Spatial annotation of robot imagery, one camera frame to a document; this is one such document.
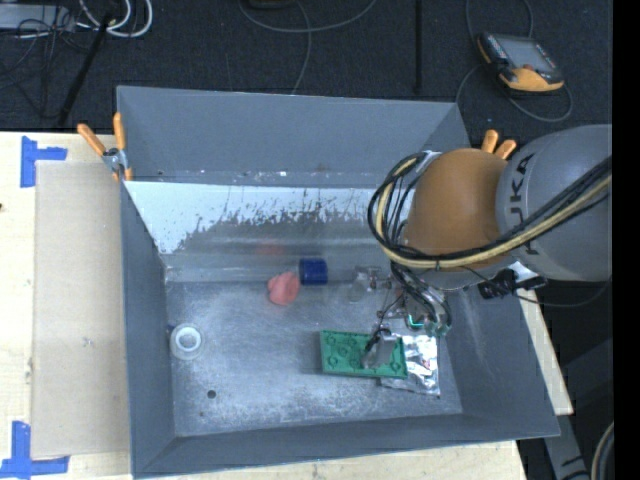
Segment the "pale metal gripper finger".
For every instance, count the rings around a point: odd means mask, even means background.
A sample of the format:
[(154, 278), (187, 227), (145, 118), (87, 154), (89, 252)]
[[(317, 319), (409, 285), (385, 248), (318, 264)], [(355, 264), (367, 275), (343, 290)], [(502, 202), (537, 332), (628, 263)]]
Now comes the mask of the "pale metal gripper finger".
[(379, 342), (381, 340), (381, 330), (378, 329), (371, 334), (368, 339), (364, 352), (361, 357), (362, 363), (378, 363), (379, 362)]
[(379, 331), (374, 348), (374, 359), (372, 365), (375, 368), (382, 367), (390, 362), (393, 355), (397, 337), (388, 330)]

